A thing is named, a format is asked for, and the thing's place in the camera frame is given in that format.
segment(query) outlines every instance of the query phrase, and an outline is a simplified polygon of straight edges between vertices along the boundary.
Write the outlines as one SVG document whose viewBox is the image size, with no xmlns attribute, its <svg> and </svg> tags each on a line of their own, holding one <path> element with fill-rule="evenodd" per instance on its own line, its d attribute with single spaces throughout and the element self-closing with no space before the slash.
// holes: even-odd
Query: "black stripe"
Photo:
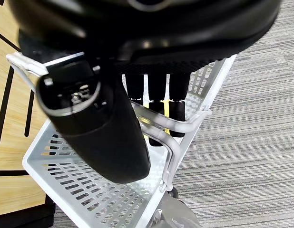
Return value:
<svg viewBox="0 0 294 228">
<path fill-rule="evenodd" d="M 27 176 L 28 173 L 25 170 L 0 170 L 0 177 L 5 176 Z"/>
<path fill-rule="evenodd" d="M 1 140 L 3 125 L 4 125 L 6 109 L 7 109 L 8 101 L 9 101 L 10 88 L 12 86 L 13 75 L 14 75 L 14 69 L 10 66 L 8 78 L 7 78 L 6 84 L 5 84 L 2 104 L 1 104 L 1 108 L 0 108 L 0 140 Z"/>
<path fill-rule="evenodd" d="M 42 204 L 39 206 L 18 210 L 8 214 L 0 215 L 0 228 L 27 227 L 31 223 L 36 223 L 34 228 L 41 228 L 41 219 L 51 217 L 55 213 L 55 204 Z"/>
<path fill-rule="evenodd" d="M 29 95 L 29 106 L 28 106 L 28 114 L 27 114 L 27 121 L 25 123 L 25 130 L 24 130 L 24 136 L 28 137 L 29 135 L 29 128 L 31 126 L 31 118 L 32 118 L 32 110 L 33 110 L 33 103 L 34 103 L 34 95 L 35 93 L 33 90 L 31 90 L 31 93 Z"/>
<path fill-rule="evenodd" d="M 2 34 L 0 34 L 0 39 L 2 39 L 4 42 L 6 42 L 8 45 L 10 45 L 12 48 L 14 48 L 16 51 L 20 51 L 20 48 L 14 45 L 12 42 L 10 42 L 7 38 L 5 38 Z"/>
<path fill-rule="evenodd" d="M 38 228 L 49 228 L 49 227 L 52 227 L 53 224 L 54 224 L 54 216 L 50 215 L 50 216 L 47 216 L 45 218 L 36 220 L 34 222 L 30 222 L 28 224 L 25 224 L 23 226 L 18 226 L 18 227 L 15 227 L 15 228 L 36 228 L 36 227 L 38 227 Z"/>
</svg>

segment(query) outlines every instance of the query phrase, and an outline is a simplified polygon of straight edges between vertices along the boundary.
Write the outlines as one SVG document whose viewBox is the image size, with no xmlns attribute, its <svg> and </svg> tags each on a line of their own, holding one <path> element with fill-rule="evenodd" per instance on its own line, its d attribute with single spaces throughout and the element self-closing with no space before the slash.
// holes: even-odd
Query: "black cylindrical object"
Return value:
<svg viewBox="0 0 294 228">
<path fill-rule="evenodd" d="M 129 99 L 143 105 L 144 75 L 126 74 L 125 78 Z"/>
<path fill-rule="evenodd" d="M 71 101 L 68 94 L 60 94 L 62 86 L 55 85 L 55 82 L 46 85 L 46 77 L 40 78 L 37 84 L 40 106 L 88 165 L 116 183 L 137 181 L 149 174 L 146 142 L 117 76 L 89 82 L 89 87 L 95 91 L 92 97 L 70 105 L 68 101 L 74 101 L 74 93 Z M 65 102 L 60 102 L 57 97 L 51 100 L 55 95 Z"/>
<path fill-rule="evenodd" d="M 149 109 L 164 115 L 164 103 L 163 102 L 150 102 Z M 149 138 L 149 143 L 151 146 L 163 146 L 158 141 L 151 139 L 151 138 Z"/>
<path fill-rule="evenodd" d="M 169 80 L 169 99 L 170 100 L 185 100 L 190 73 L 171 74 Z"/>
<path fill-rule="evenodd" d="M 150 101 L 161 101 L 165 98 L 166 74 L 148 75 L 148 94 Z"/>
<path fill-rule="evenodd" d="M 185 102 L 184 101 L 170 101 L 169 102 L 169 117 L 179 121 L 185 121 Z M 174 132 L 169 130 L 173 137 L 184 137 L 185 133 Z"/>
</svg>

